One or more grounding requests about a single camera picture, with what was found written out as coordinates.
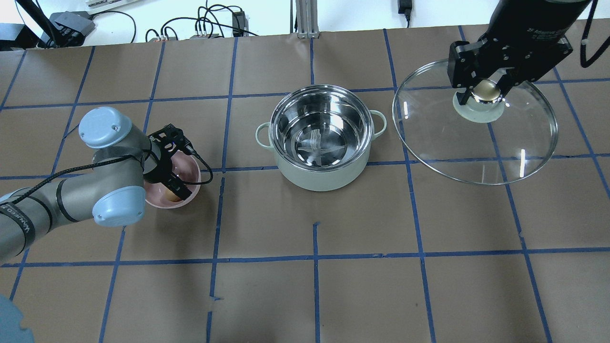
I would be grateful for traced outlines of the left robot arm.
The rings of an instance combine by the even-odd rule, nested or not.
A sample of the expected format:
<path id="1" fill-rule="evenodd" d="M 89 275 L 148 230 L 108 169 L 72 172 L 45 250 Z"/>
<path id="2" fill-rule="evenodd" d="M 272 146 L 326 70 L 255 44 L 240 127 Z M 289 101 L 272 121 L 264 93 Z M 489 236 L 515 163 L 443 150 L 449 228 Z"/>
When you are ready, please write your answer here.
<path id="1" fill-rule="evenodd" d="M 60 171 L 1 198 L 1 262 L 14 258 L 55 228 L 92 219 L 104 227 L 137 223 L 146 208 L 145 184 L 162 184 L 181 200 L 189 184 L 173 171 L 172 156 L 198 156 L 183 131 L 168 124 L 150 135 L 114 107 L 96 107 L 78 126 L 95 150 L 92 164 Z"/>

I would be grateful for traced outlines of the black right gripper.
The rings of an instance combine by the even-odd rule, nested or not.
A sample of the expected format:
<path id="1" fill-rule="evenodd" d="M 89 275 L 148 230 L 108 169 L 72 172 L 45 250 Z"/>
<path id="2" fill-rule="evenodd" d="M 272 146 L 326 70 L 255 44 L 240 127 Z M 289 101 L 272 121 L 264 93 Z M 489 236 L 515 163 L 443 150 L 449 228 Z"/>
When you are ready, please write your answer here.
<path id="1" fill-rule="evenodd" d="M 501 99 L 521 83 L 544 76 L 573 52 L 566 38 L 573 22 L 571 14 L 494 14 L 479 39 L 451 43 L 449 84 L 465 89 L 456 93 L 457 103 L 466 105 L 495 72 Z"/>

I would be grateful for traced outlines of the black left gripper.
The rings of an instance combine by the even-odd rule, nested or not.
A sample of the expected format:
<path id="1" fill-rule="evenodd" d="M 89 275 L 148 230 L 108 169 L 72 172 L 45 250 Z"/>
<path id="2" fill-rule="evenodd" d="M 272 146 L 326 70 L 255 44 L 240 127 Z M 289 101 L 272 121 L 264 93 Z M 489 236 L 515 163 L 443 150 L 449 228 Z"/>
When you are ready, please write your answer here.
<path id="1" fill-rule="evenodd" d="M 161 130 L 148 135 L 148 139 L 150 139 L 151 148 L 159 148 L 159 152 L 153 152 L 151 149 L 146 152 L 146 157 L 151 158 L 155 162 L 155 166 L 144 174 L 144 180 L 151 184 L 165 185 L 166 189 L 173 191 L 183 201 L 187 200 L 193 193 L 189 185 L 198 185 L 198 183 L 186 182 L 176 176 L 171 158 L 177 151 L 189 156 L 198 156 L 191 141 L 185 136 L 183 130 L 174 125 L 164 126 Z"/>

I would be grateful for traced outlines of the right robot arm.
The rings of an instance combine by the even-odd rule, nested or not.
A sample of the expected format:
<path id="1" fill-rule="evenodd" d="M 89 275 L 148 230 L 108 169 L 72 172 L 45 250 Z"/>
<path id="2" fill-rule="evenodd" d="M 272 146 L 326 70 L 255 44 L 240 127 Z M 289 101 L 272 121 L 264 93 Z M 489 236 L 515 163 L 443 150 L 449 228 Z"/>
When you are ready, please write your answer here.
<path id="1" fill-rule="evenodd" d="M 501 0 L 477 41 L 449 46 L 449 82 L 465 89 L 457 94 L 459 104 L 498 70 L 505 70 L 497 82 L 501 96 L 547 74 L 573 52 L 566 32 L 588 5 L 588 0 Z"/>

